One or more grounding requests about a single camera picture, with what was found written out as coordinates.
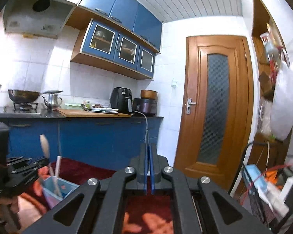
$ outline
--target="white plate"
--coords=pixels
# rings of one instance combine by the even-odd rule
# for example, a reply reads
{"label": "white plate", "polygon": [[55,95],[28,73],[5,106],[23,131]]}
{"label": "white plate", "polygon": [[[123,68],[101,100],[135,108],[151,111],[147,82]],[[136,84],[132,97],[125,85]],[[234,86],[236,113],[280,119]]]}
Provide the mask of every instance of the white plate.
{"label": "white plate", "polygon": [[118,109],[113,109],[113,108],[94,108],[94,107],[91,107],[91,109],[96,110],[96,111],[118,112]]}

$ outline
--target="triangular cutout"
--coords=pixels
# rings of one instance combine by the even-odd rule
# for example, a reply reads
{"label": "triangular cutout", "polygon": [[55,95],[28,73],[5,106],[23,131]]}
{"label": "triangular cutout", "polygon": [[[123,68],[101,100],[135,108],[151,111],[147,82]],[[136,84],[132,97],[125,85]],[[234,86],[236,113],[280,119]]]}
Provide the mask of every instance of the triangular cutout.
{"label": "triangular cutout", "polygon": [[53,219],[65,226],[70,226],[75,218],[75,215],[84,199],[84,195],[81,193],[72,199],[61,210],[56,212]]}
{"label": "triangular cutout", "polygon": [[219,193],[213,192],[213,197],[216,201],[222,219],[226,225],[230,225],[242,219],[242,215],[237,211],[225,198]]}

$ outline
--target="door lock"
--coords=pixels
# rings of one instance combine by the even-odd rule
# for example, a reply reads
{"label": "door lock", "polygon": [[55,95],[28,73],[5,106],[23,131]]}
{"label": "door lock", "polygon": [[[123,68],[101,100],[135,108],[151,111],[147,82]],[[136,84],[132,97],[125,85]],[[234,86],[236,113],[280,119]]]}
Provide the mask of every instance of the door lock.
{"label": "door lock", "polygon": [[192,102],[192,99],[191,98],[188,98],[188,101],[187,101],[187,112],[186,114],[190,114],[191,113],[191,106],[192,105],[196,105],[197,103],[196,102]]}

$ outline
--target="kettle spout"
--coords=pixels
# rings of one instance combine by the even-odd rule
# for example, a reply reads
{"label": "kettle spout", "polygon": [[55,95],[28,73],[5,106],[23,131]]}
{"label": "kettle spout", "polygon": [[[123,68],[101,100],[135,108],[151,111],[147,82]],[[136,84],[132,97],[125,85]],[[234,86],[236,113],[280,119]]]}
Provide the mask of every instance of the kettle spout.
{"label": "kettle spout", "polygon": [[41,96],[43,97],[43,100],[44,100],[44,102],[45,102],[45,105],[48,106],[48,102],[47,102],[47,100],[45,99],[45,97],[44,97],[43,95],[41,95]]}

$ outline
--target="red rug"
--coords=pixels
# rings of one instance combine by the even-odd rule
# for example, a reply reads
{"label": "red rug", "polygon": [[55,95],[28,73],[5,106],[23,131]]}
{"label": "red rug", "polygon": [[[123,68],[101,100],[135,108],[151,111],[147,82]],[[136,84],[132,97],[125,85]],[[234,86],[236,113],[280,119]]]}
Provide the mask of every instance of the red rug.
{"label": "red rug", "polygon": [[[109,178],[114,172],[115,171],[113,170],[102,169],[75,160],[63,158],[60,177],[72,183],[81,185],[89,178],[97,178],[99,180]],[[44,196],[42,195],[38,197],[32,187],[28,189],[26,193],[49,209]],[[170,211],[169,196],[132,196],[128,199],[126,212],[129,214],[129,220],[126,224],[128,228],[124,229],[124,233],[172,233],[172,215]]]}

